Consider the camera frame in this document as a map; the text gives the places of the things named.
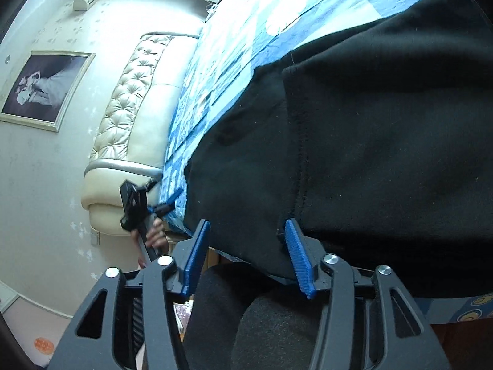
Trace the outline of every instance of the orange round object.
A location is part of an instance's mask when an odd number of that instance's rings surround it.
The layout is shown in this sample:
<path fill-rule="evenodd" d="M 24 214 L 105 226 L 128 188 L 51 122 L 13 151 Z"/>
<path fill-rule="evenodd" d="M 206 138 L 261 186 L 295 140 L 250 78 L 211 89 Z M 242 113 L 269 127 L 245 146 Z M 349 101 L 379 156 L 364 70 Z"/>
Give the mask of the orange round object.
<path fill-rule="evenodd" d="M 55 345 L 46 338 L 36 338 L 34 347 L 44 355 L 52 355 L 55 352 Z"/>

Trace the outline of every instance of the bride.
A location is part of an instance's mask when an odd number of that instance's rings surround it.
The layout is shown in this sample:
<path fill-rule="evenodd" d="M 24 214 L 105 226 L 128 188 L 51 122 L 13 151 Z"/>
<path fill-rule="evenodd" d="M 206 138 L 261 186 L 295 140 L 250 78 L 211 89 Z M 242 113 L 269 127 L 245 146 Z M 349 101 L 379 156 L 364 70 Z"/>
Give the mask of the bride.
<path fill-rule="evenodd" d="M 63 70 L 49 78 L 42 78 L 39 71 L 25 76 L 16 89 L 16 100 L 20 105 L 30 102 L 60 108 L 79 70 L 80 66 L 72 58 Z"/>

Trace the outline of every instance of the wall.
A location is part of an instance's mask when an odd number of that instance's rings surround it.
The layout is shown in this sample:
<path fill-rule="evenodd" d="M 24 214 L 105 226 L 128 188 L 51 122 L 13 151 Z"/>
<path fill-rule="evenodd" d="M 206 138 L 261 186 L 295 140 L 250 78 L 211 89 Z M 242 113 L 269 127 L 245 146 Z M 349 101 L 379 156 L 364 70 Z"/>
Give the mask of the wall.
<path fill-rule="evenodd" d="M 72 1 L 29 4 L 0 45 L 0 79 L 8 78 L 0 96 L 31 49 L 96 53 L 58 134 L 0 122 L 0 280 L 68 315 L 107 267 L 136 266 L 129 238 L 102 236 L 91 246 L 80 206 L 83 171 L 112 90 L 143 33 L 196 31 L 206 15 L 202 0 L 99 0 L 87 13 L 73 12 Z"/>

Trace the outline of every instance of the human hand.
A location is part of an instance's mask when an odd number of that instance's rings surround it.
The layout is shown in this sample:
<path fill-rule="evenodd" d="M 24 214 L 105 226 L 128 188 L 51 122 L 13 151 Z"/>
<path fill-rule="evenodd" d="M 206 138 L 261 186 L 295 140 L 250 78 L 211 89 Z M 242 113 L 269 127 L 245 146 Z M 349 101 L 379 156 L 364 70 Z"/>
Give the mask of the human hand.
<path fill-rule="evenodd" d="M 141 267 L 145 267 L 144 255 L 142 254 L 141 247 L 139 245 L 139 231 L 134 229 L 130 235 L 132 236 L 132 240 L 134 241 L 134 245 L 136 246 L 139 252 L 139 265 Z M 146 235 L 147 241 L 145 242 L 146 247 L 153 247 L 155 249 L 161 249 L 162 254 L 168 254 L 169 244 L 166 239 L 166 234 L 164 233 L 164 222 L 161 218 L 156 218 L 154 220 L 154 224 L 150 230 L 147 231 Z"/>

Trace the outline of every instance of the black pants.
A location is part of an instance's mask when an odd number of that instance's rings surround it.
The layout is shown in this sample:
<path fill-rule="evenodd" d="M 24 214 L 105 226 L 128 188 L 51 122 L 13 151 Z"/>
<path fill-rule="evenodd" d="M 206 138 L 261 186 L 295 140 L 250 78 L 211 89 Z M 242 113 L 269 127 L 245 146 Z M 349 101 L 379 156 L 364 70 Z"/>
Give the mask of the black pants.
<path fill-rule="evenodd" d="M 199 281 L 183 346 L 191 370 L 308 368 L 321 302 L 245 263 L 221 264 Z"/>

